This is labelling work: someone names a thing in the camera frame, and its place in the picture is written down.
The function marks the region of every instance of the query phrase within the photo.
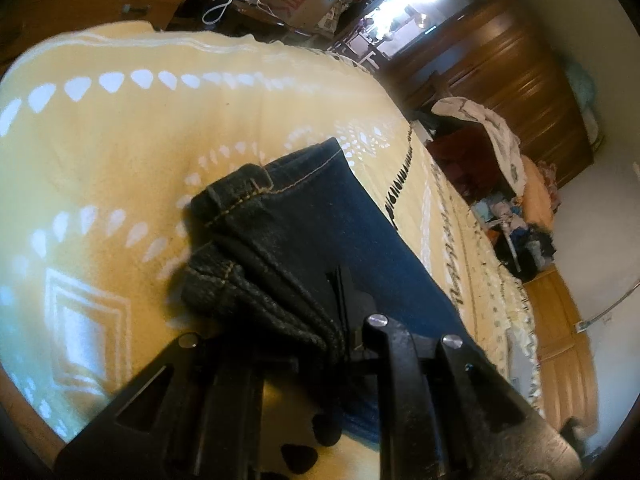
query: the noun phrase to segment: denim waistband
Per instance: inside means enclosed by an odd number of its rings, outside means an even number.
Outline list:
[[[285,155],[265,167],[245,164],[239,170],[207,186],[206,193],[192,202],[206,212],[207,225],[228,214],[236,206],[262,194],[277,194],[293,189],[322,170],[332,160],[342,161],[340,144],[335,138],[317,146]]]

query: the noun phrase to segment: folded denim pants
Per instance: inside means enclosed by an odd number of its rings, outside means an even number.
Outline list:
[[[210,241],[190,258],[182,292],[200,314],[272,336],[330,372],[349,351],[327,277],[343,265],[378,312],[412,333],[455,333],[478,348],[449,298],[351,173],[335,139],[265,167],[247,164],[210,184],[190,209],[210,231]],[[374,383],[348,381],[342,390],[343,428],[377,441]]]

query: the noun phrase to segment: bed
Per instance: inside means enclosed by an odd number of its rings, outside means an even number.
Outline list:
[[[510,350],[526,355],[525,396],[542,406],[522,284],[368,73],[251,36],[117,23],[28,50],[0,84],[0,402],[47,465],[165,345],[201,328],[180,302],[191,197],[331,136],[387,217],[411,155],[398,234],[502,375]],[[266,385],[263,420],[279,424],[264,427],[280,434],[263,434],[264,470],[286,472],[281,444],[314,443],[301,424],[314,409],[295,384]],[[346,435],[319,452],[301,478],[378,477],[376,451]]]

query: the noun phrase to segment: orange cloth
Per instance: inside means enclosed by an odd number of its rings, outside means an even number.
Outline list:
[[[545,187],[545,179],[538,167],[527,157],[522,157],[524,173],[527,176],[522,196],[522,212],[527,224],[536,224],[546,231],[554,230],[554,212],[551,198]]]

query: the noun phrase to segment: white garment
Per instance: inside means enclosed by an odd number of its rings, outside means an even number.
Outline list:
[[[520,141],[497,113],[464,97],[445,97],[431,111],[440,116],[480,123],[494,146],[495,158],[505,179],[517,196],[524,193],[527,177],[520,158]]]

